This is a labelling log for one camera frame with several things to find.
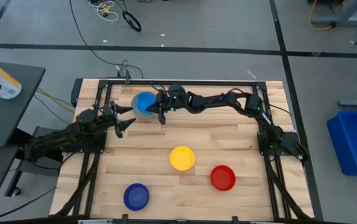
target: plastic bin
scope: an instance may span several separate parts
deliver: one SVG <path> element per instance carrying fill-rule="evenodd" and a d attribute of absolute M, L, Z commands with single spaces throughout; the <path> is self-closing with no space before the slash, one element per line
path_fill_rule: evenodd
<path fill-rule="evenodd" d="M 341 171 L 357 175 L 357 111 L 341 111 L 327 125 Z"/>

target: bottle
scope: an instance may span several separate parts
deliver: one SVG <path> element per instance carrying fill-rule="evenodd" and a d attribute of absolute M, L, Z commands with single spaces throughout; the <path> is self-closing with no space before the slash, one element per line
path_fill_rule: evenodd
<path fill-rule="evenodd" d="M 22 90 L 21 84 L 0 68 L 0 97 L 9 100 L 18 96 Z"/>

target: gray floor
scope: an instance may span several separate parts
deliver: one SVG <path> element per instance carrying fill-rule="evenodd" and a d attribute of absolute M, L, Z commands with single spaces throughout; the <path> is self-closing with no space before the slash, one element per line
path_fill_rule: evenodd
<path fill-rule="evenodd" d="M 287 50 L 357 53 L 357 27 L 337 27 L 315 32 L 308 26 L 310 5 L 306 0 L 276 0 Z M 84 38 L 91 45 L 160 47 L 214 47 L 279 50 L 268 0 L 174 0 L 152 4 L 127 1 L 129 10 L 141 20 L 137 33 L 119 19 L 108 23 L 97 18 L 86 0 L 73 0 Z M 333 14 L 317 6 L 315 14 Z M 83 45 L 70 15 L 68 1 L 13 0 L 0 20 L 2 44 Z M 141 67 L 146 78 L 282 80 L 289 91 L 280 56 L 178 52 L 97 52 L 110 62 L 128 59 Z M 113 77 L 116 68 L 100 62 L 85 50 L 0 49 L 0 61 L 46 68 L 41 87 L 50 94 L 69 100 L 73 81 L 81 77 Z M 357 223 L 357 177 L 340 171 L 326 127 L 328 119 L 341 108 L 341 98 L 357 98 L 357 59 L 290 57 L 290 66 L 308 137 L 317 189 L 324 219 Z M 139 77 L 139 72 L 131 71 Z M 72 114 L 44 99 L 66 121 Z M 32 100 L 19 124 L 32 133 L 36 126 L 60 129 L 65 125 L 37 101 Z M 55 186 L 56 178 L 24 174 L 18 186 L 22 195 L 5 198 L 6 179 L 0 193 L 0 213 L 18 207 Z M 45 217 L 52 194 L 0 220 Z"/>

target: black table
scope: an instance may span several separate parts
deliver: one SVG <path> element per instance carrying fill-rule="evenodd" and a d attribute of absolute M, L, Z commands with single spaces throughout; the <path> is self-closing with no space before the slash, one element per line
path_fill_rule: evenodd
<path fill-rule="evenodd" d="M 0 67 L 18 80 L 22 85 L 21 93 L 11 100 L 0 98 L 0 187 L 19 151 L 14 141 L 26 133 L 17 129 L 40 81 L 45 68 L 16 65 L 0 62 Z"/>

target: wooden table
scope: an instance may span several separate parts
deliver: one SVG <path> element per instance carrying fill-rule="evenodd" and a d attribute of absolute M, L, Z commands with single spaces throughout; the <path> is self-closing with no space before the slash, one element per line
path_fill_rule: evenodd
<path fill-rule="evenodd" d="M 98 81 L 83 80 L 75 116 L 92 108 Z M 266 82 L 266 85 L 270 104 L 288 109 L 282 82 Z M 183 87 L 203 96 L 234 87 L 252 92 L 251 88 L 231 85 Z M 113 85 L 111 100 L 120 106 L 130 106 L 134 96 L 142 91 L 156 93 L 149 85 Z M 290 115 L 271 109 L 275 125 L 292 131 Z M 131 111 L 119 119 L 133 117 Z M 129 218 L 136 219 L 231 220 L 232 216 L 238 216 L 239 220 L 273 220 L 264 159 L 258 149 L 256 120 L 229 107 L 212 108 L 200 114 L 177 110 L 166 114 L 163 126 L 156 117 L 138 118 L 122 139 L 116 137 L 113 129 L 108 131 L 106 150 L 98 167 L 91 218 L 121 218 L 127 213 Z M 177 146 L 188 146 L 195 154 L 195 164 L 188 171 L 175 170 L 170 164 L 170 153 Z M 64 163 L 50 213 L 59 211 L 76 189 L 82 159 L 82 154 L 75 154 Z M 281 161 L 287 190 L 303 211 L 313 217 L 300 161 L 292 156 L 281 156 Z M 210 172 L 220 164 L 230 166 L 236 175 L 236 185 L 227 192 L 220 192 L 210 184 Z M 123 193 L 133 183 L 146 185 L 151 195 L 147 207 L 139 212 L 132 212 L 123 204 Z M 284 217 L 281 195 L 277 189 L 276 192 L 280 216 Z"/>

